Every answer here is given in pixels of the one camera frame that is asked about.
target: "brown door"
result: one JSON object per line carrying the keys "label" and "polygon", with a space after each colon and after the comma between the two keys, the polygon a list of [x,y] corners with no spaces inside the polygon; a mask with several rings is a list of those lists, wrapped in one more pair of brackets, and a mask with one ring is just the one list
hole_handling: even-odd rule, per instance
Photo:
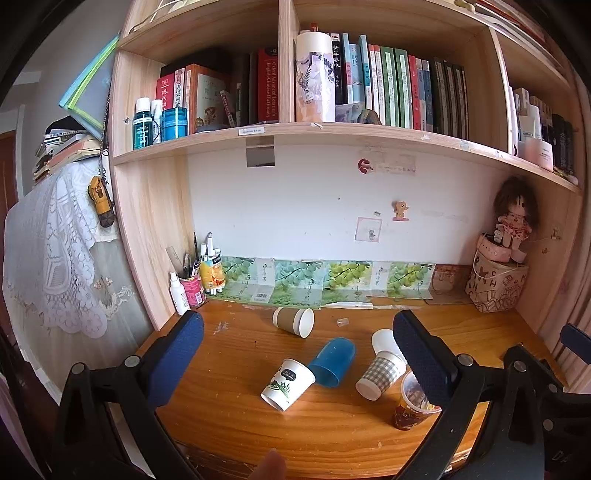
{"label": "brown door", "polygon": [[[17,202],[17,182],[14,171],[14,145],[16,132],[0,134],[0,265],[4,265],[4,222],[10,208]],[[0,283],[3,268],[0,269]],[[10,326],[10,319],[4,296],[0,295],[0,327],[6,334],[11,345],[16,339]]]}

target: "desk surface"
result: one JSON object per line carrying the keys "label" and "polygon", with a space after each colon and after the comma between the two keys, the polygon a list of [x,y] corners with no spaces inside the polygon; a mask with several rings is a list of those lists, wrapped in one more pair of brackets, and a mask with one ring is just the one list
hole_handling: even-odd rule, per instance
{"label": "desk surface", "polygon": [[[472,305],[429,306],[405,301],[433,335],[455,353],[469,353],[481,365],[502,367],[505,351],[522,342],[546,358],[564,377],[543,342],[514,310],[480,313]],[[274,309],[210,301],[199,309],[205,321],[201,347],[170,402],[157,410],[169,434],[186,446],[194,463],[246,477],[271,449],[287,461],[288,476],[368,478],[392,475],[403,466],[433,425],[427,420],[408,432],[389,423],[400,380],[372,402],[355,390],[375,354],[372,334],[392,328],[397,310],[316,310],[314,329],[302,339],[271,323]],[[338,327],[337,319],[349,324]],[[173,316],[139,349],[166,335]],[[285,413],[260,397],[284,358],[310,362],[331,338],[354,341],[357,354],[337,388],[312,385]],[[474,442],[486,410],[480,404],[458,452]]]}

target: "red book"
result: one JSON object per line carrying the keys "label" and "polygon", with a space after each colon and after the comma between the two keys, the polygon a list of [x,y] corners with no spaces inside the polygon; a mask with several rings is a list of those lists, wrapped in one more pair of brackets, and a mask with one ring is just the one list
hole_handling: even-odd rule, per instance
{"label": "red book", "polygon": [[408,56],[408,69],[410,70],[410,85],[413,91],[413,128],[421,129],[421,103],[418,96],[417,59]]}
{"label": "red book", "polygon": [[276,48],[262,48],[258,54],[258,120],[279,120],[279,61]]}
{"label": "red book", "polygon": [[174,73],[170,73],[156,82],[156,100],[162,100],[162,110],[173,107]]}

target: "lace cloth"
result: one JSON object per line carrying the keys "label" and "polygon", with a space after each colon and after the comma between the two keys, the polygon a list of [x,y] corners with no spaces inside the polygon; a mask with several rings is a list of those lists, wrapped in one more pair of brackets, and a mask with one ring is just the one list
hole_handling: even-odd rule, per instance
{"label": "lace cloth", "polygon": [[9,212],[5,227],[4,281],[20,303],[33,304],[45,327],[90,338],[105,334],[107,316],[93,292],[95,234],[102,229],[86,189],[98,160],[71,163],[50,175]]}

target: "checkered paper cup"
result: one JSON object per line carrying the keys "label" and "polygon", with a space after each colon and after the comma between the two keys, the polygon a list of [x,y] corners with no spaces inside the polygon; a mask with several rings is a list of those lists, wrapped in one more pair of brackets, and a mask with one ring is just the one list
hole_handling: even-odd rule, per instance
{"label": "checkered paper cup", "polygon": [[399,357],[390,352],[380,352],[355,388],[368,400],[377,400],[405,371],[406,365]]}

